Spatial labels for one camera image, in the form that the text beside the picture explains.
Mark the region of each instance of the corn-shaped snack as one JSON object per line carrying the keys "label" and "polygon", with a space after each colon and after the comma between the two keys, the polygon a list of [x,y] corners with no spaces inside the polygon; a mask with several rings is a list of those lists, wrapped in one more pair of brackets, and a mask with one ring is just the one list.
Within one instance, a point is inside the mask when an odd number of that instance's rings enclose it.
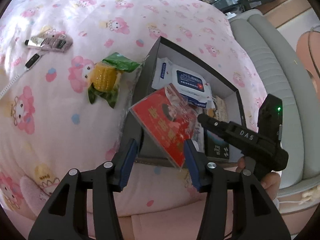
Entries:
{"label": "corn-shaped snack", "polygon": [[97,63],[90,73],[90,87],[88,97],[91,104],[96,96],[105,99],[109,106],[115,107],[121,75],[123,72],[132,72],[141,64],[134,62],[119,53],[113,53],[102,62]]}
{"label": "corn-shaped snack", "polygon": [[118,85],[116,81],[120,81],[122,72],[111,65],[99,62],[94,66],[90,80],[96,90],[107,92],[111,91],[115,85]]}

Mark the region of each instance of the silver screw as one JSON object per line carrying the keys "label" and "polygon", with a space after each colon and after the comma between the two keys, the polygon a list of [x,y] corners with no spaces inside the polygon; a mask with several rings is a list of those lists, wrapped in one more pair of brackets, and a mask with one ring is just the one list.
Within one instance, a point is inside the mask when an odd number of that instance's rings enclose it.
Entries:
{"label": "silver screw", "polygon": [[105,168],[111,168],[113,166],[113,163],[112,162],[106,162],[104,163],[103,167]]}
{"label": "silver screw", "polygon": [[214,169],[217,167],[217,165],[215,163],[208,163],[207,166],[209,169]]}
{"label": "silver screw", "polygon": [[76,169],[72,169],[72,170],[69,171],[69,174],[71,176],[76,175],[77,173],[78,173],[78,171]]}
{"label": "silver screw", "polygon": [[244,169],[244,170],[242,171],[242,173],[243,173],[244,176],[250,176],[250,175],[251,175],[251,171],[249,171],[249,170],[247,170],[247,169]]}

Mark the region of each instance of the wet wipes package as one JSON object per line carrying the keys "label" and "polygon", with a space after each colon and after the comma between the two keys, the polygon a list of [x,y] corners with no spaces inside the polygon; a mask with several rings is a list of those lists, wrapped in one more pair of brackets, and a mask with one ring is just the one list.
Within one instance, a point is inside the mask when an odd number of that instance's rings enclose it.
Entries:
{"label": "wet wipes package", "polygon": [[158,58],[152,88],[158,90],[169,83],[173,83],[189,104],[212,108],[211,88],[201,75],[172,63],[168,58]]}
{"label": "wet wipes package", "polygon": [[172,67],[174,65],[168,58],[157,59],[155,76],[151,85],[153,89],[161,89],[172,82]]}

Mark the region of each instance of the red card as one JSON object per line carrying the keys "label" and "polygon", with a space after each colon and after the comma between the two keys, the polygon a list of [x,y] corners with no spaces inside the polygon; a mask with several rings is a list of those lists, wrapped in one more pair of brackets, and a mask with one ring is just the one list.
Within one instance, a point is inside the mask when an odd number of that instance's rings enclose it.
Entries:
{"label": "red card", "polygon": [[185,160],[183,143],[192,137],[196,123],[196,113],[185,98],[169,84],[135,104],[131,111],[181,168]]}

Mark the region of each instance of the person's arm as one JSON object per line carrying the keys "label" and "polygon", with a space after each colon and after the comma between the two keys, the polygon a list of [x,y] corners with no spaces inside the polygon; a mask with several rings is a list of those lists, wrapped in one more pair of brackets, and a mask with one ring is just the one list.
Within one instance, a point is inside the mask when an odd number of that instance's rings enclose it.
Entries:
{"label": "person's arm", "polygon": [[[244,168],[245,168],[245,161],[244,161],[244,158],[242,157],[238,160],[238,168],[236,169],[236,171],[240,172]],[[262,187],[266,190],[266,192],[268,193],[269,197],[272,200],[274,200],[278,195],[280,181],[281,181],[280,175],[276,172],[268,173],[261,180]]]}

